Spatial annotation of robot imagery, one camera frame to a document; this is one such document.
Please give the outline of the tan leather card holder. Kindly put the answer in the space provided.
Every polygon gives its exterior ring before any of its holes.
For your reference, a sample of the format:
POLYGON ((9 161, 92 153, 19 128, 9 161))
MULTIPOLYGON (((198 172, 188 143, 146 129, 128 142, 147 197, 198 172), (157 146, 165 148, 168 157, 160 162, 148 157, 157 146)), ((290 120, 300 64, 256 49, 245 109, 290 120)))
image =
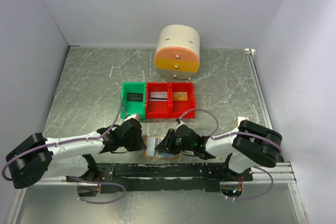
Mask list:
POLYGON ((145 150, 143 150, 143 157, 144 158, 153 158, 153 159, 177 159, 178 158, 177 155, 172 155, 172 154, 167 154, 167 153, 162 153, 162 152, 160 152, 160 154, 161 155, 160 155, 159 158, 145 157, 145 150))

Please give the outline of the silver striped card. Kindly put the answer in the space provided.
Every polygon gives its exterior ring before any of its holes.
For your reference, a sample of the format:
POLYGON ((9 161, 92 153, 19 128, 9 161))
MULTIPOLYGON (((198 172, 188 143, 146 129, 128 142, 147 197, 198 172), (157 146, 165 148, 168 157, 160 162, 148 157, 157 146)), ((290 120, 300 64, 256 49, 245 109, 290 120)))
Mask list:
POLYGON ((149 101, 168 101, 168 93, 162 91, 150 92, 149 101))
POLYGON ((161 142, 161 137, 156 136, 146 136, 145 144, 146 144, 146 150, 145 150, 145 157, 153 157, 153 158, 159 158, 160 152, 156 151, 155 148, 157 145, 161 142))

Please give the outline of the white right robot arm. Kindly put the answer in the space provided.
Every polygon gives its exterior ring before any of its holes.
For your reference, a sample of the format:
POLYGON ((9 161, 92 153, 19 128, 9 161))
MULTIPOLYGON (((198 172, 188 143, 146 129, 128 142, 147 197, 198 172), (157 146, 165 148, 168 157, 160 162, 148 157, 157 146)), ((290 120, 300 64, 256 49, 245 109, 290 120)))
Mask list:
POLYGON ((282 152, 281 142, 280 133, 249 120, 242 120, 237 128, 217 136, 200 136, 179 121, 175 129, 169 129, 155 150, 171 155, 192 152, 202 160, 227 154, 223 176, 233 181, 255 165, 275 167, 282 152))

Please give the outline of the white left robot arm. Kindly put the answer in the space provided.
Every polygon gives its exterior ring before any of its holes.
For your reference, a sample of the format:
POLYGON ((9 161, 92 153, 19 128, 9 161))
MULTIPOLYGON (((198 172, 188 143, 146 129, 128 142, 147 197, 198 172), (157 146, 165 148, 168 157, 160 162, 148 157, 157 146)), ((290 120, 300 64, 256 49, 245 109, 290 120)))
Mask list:
POLYGON ((7 154, 2 176, 16 189, 59 176, 81 177, 90 182, 98 175, 93 157, 114 153, 120 147, 129 152, 146 148, 137 119, 128 118, 121 125, 74 137, 46 138, 34 133, 7 154))

